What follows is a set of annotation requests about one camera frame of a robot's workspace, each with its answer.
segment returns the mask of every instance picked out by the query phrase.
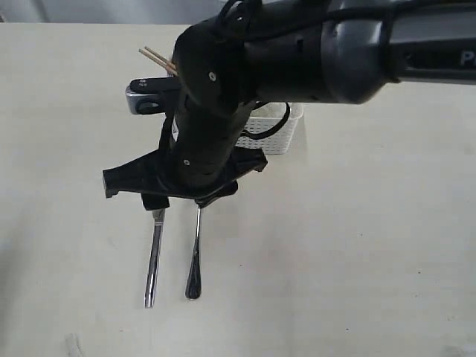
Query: plastic basket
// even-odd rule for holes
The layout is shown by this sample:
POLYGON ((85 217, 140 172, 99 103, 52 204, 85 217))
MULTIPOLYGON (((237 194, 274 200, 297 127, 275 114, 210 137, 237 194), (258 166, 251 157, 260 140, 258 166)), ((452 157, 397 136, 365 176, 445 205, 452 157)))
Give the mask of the plastic basket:
MULTIPOLYGON (((251 140, 249 138, 240 138, 237 142, 238 147, 245 147, 247 149, 263 149, 266 155, 280 155, 286 153, 291 144, 292 136, 295 132, 298 120, 304 116, 303 105, 301 103, 290 103, 291 114, 287 123, 281 128, 279 132, 262 140, 251 140)), ((251 117, 245 128, 249 132, 264 132, 275 126, 281 120, 282 116, 278 118, 264 118, 251 117)))

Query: wooden stick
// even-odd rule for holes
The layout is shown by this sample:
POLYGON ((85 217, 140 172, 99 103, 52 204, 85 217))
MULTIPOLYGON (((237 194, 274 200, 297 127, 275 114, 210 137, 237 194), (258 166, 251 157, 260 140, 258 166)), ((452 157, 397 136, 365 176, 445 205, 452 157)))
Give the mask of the wooden stick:
POLYGON ((149 60, 152 60, 155 63, 157 63, 159 66, 161 66, 166 71, 168 71, 171 74, 173 74, 174 76, 178 77, 179 74, 177 73, 177 71, 175 69, 173 69, 172 67, 170 67, 168 64, 161 62, 159 59, 155 58, 152 54, 147 53, 142 48, 139 49, 139 52, 141 54, 143 54, 145 57, 147 57, 149 60))
POLYGON ((173 69, 177 70, 176 68, 176 65, 174 65, 173 63, 171 63, 171 61, 169 61, 167 58, 165 58, 164 56, 160 55, 159 53, 155 52, 153 49, 151 49, 150 47, 147 47, 145 46, 144 47, 146 50, 148 50, 151 54, 153 54, 154 56, 156 56, 157 58, 159 58, 160 60, 162 60, 162 62, 165 62, 166 64, 168 64, 170 67, 172 67, 173 69))

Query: white table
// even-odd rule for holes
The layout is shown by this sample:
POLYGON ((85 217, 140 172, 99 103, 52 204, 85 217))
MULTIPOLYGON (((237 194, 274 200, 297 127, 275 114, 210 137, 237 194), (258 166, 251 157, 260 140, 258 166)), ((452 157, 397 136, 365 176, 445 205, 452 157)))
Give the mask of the white table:
POLYGON ((183 29, 0 26, 0 356, 78 356, 71 335, 85 357, 475 356, 472 87, 307 106, 290 152, 205 211, 196 302, 195 208, 171 201, 143 308, 152 217, 101 170, 155 149, 123 90, 183 29))

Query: cable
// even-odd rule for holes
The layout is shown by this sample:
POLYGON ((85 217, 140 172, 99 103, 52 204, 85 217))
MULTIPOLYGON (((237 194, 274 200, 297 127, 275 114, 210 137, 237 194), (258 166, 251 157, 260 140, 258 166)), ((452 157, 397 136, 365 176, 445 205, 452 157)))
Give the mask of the cable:
POLYGON ((254 33, 252 35, 240 36, 233 31, 230 31, 225 27, 225 17, 228 15, 230 9, 237 2, 247 2, 250 0, 228 0, 225 6, 220 11, 216 18, 216 26, 219 29, 220 34, 229 39, 240 40, 243 42, 263 41, 272 39, 275 37, 283 36, 288 33, 302 30, 309 26, 321 25, 324 22, 336 21, 341 22, 344 20, 357 20, 357 19, 370 19, 370 20, 383 20, 384 18, 396 18, 396 15, 416 10, 421 7, 442 5, 442 4, 475 4, 475 0, 404 0, 398 1, 388 6, 375 6, 375 7, 354 7, 340 10, 333 10, 327 13, 323 13, 315 19, 310 19, 302 22, 296 22, 288 25, 287 27, 280 27, 275 30, 263 33, 254 33))
POLYGON ((262 139, 269 138, 270 136, 279 132, 281 130, 281 128, 283 128, 284 124, 287 123, 290 114, 291 114, 291 107, 289 106, 289 103, 286 103, 286 111, 284 113, 284 116, 281 118, 281 120, 275 126, 266 130, 265 132, 258 132, 258 133, 249 132, 248 130, 245 129, 245 130, 242 131, 240 136, 243 136, 245 138, 249 138, 251 140, 262 140, 262 139))

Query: table surface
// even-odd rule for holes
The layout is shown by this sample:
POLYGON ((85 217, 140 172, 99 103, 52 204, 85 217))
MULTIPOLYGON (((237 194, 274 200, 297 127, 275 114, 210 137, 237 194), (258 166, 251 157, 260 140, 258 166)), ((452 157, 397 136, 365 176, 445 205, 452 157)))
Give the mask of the table surface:
POLYGON ((101 170, 155 149, 131 79, 183 26, 0 25, 0 356, 476 356, 476 88, 308 105, 286 155, 204 212, 152 217, 101 170))

